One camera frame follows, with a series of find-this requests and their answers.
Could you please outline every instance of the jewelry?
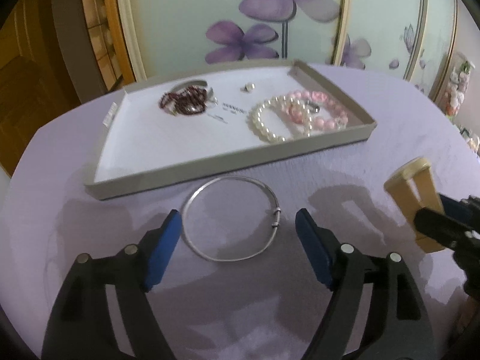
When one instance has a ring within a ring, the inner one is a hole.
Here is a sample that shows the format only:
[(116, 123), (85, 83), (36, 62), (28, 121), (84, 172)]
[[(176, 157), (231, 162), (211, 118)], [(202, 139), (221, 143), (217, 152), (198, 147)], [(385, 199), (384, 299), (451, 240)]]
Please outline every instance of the jewelry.
[(172, 115), (197, 115), (213, 108), (218, 100), (213, 96), (213, 89), (207, 92), (207, 82), (204, 80), (191, 80), (174, 86), (170, 92), (165, 93), (159, 102), (159, 107)]
[(255, 84), (252, 82), (245, 84), (245, 86), (243, 87), (244, 92), (248, 92), (248, 93), (251, 93), (251, 91), (253, 91), (254, 89), (255, 89)]
[[(251, 254), (250, 256), (247, 257), (241, 257), (237, 259), (218, 259), (212, 256), (209, 256), (205, 253), (203, 253), (201, 250), (199, 250), (191, 241), (186, 228), (185, 228), (185, 220), (187, 218), (188, 210), (192, 204), (192, 202), (195, 200), (195, 198), (200, 194), (200, 192), (204, 191), (208, 186), (222, 180), (240, 180), (240, 181), (246, 181), (248, 183), (255, 184), (256, 186), (260, 187), (263, 189), (265, 192), (267, 192), (268, 195), (270, 195), (275, 203), (275, 209), (273, 210), (273, 215), (275, 216), (274, 222), (272, 223), (272, 234), (270, 238), (268, 239), (267, 243), (261, 248), (259, 251), (255, 252), (254, 254)], [(183, 237), (185, 239), (185, 243), (200, 257), (203, 257), (204, 259), (208, 261), (214, 261), (217, 263), (225, 263), (225, 262), (233, 262), (233, 261), (242, 261), (242, 260), (247, 260), (252, 257), (258, 256), (260, 253), (264, 252), (273, 242), (275, 236), (277, 235), (277, 230), (278, 227), (280, 226), (280, 204), (278, 202), (277, 197), (275, 196), (275, 193), (270, 189), (270, 187), (261, 181), (255, 180), (254, 178), (249, 178), (245, 176), (234, 176), (234, 175), (228, 175), (228, 176), (220, 176), (217, 177), (213, 180), (208, 181), (207, 183), (203, 184), (200, 188), (198, 188), (187, 200), (185, 203), (181, 216), (183, 218)]]
[[(319, 91), (313, 91), (311, 93), (308, 91), (297, 91), (289, 93), (288, 96), (293, 96), (296, 99), (306, 99), (304, 104), (310, 108), (310, 113), (312, 114), (319, 113), (323, 107), (334, 114), (334, 117), (330, 119), (324, 119), (321, 116), (311, 116), (315, 130), (342, 130), (347, 127), (349, 118), (345, 108), (334, 99), (330, 99), (326, 93)], [(301, 110), (298, 109), (295, 103), (286, 110), (286, 113), (290, 116), (292, 122), (296, 124), (304, 123)]]
[(303, 135), (305, 137), (310, 137), (311, 131), (313, 130), (313, 119), (310, 116), (310, 109), (305, 103), (300, 99), (294, 99), (293, 97), (287, 98), (286, 96), (272, 97), (271, 99), (265, 100), (263, 103), (256, 105), (252, 112), (250, 113), (250, 119), (253, 125), (257, 128), (263, 137), (265, 137), (270, 143), (280, 143), (286, 142), (287, 140), (292, 140), (293, 138), (285, 138), (282, 135), (273, 133), (266, 125), (263, 123), (263, 112), (266, 109), (275, 110), (287, 110), (292, 105), (296, 105), (296, 109), (299, 110), (302, 121), (304, 123)]
[(167, 92), (160, 100), (160, 108), (173, 115), (197, 115), (206, 110), (207, 91), (193, 85), (180, 92)]

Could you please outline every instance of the small label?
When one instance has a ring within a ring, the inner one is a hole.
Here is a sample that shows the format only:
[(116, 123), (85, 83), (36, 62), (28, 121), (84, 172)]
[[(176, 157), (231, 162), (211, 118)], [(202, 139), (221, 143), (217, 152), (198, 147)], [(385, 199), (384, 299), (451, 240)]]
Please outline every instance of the small label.
[(207, 114), (207, 115), (210, 117), (213, 117), (213, 119), (218, 120), (219, 122), (228, 124), (228, 122), (224, 118), (222, 118), (220, 115), (214, 115), (214, 114)]
[(110, 125), (112, 124), (112, 120), (115, 114), (117, 113), (118, 107), (119, 106), (117, 105), (117, 103), (112, 103), (109, 111), (106, 113), (105, 118), (103, 119), (103, 125), (106, 128), (109, 128)]

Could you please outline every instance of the cream cabinet trim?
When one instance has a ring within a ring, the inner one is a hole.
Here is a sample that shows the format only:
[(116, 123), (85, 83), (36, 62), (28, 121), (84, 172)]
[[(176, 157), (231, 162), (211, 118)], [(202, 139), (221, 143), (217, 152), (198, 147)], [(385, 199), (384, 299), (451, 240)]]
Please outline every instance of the cream cabinet trim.
[(427, 10), (428, 10), (428, 0), (420, 0), (420, 9), (418, 11), (418, 23), (417, 23), (417, 34), (415, 36), (415, 43), (413, 46), (413, 52), (410, 57), (409, 64), (406, 67), (405, 75), (403, 76), (404, 80), (410, 81), (415, 70), (415, 65), (417, 64), (420, 51), (423, 47), (423, 36), (425, 34), (425, 26), (427, 24)]
[(145, 68), (143, 66), (142, 54), (138, 46), (137, 33), (135, 32), (134, 15), (131, 11), (130, 0), (118, 0), (118, 11), (120, 13), (123, 36), (127, 45), (128, 55), (130, 57), (131, 68), (137, 81), (147, 79)]
[(335, 66), (340, 66), (342, 63), (343, 49), (347, 41), (347, 30), (349, 25), (351, 0), (342, 0), (341, 17), (338, 23), (337, 44), (335, 45), (334, 60)]

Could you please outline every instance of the dark red beaded bracelet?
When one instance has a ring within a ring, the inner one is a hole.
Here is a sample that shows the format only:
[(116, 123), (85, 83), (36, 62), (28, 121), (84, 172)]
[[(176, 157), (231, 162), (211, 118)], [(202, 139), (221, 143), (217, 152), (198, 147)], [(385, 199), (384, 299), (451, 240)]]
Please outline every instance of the dark red beaded bracelet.
[(207, 91), (203, 88), (189, 86), (180, 92), (167, 92), (160, 99), (160, 108), (174, 102), (173, 107), (167, 107), (172, 114), (198, 115), (206, 110)]

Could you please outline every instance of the blue gripper pad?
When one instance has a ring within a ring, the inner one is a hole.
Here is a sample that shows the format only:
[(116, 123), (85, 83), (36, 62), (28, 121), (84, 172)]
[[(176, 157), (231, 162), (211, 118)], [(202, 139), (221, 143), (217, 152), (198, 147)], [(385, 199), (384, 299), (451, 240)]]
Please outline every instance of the blue gripper pad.
[(143, 280), (147, 292), (162, 280), (181, 233), (182, 217), (177, 210), (172, 210), (162, 227), (148, 231), (139, 242), (139, 249), (147, 257), (147, 273)]
[[(317, 280), (325, 284), (329, 290), (332, 290), (331, 269), (335, 258), (333, 249), (339, 247), (340, 243), (330, 230), (319, 228), (306, 209), (297, 212), (295, 228)], [(320, 232), (327, 236), (332, 245), (325, 245), (322, 242)]]
[(450, 218), (459, 221), (464, 225), (470, 225), (470, 220), (472, 219), (473, 214), (468, 207), (461, 202), (457, 202), (456, 200), (442, 195), (441, 193), (438, 195), (442, 201), (443, 210), (445, 211), (446, 216), (449, 216)]

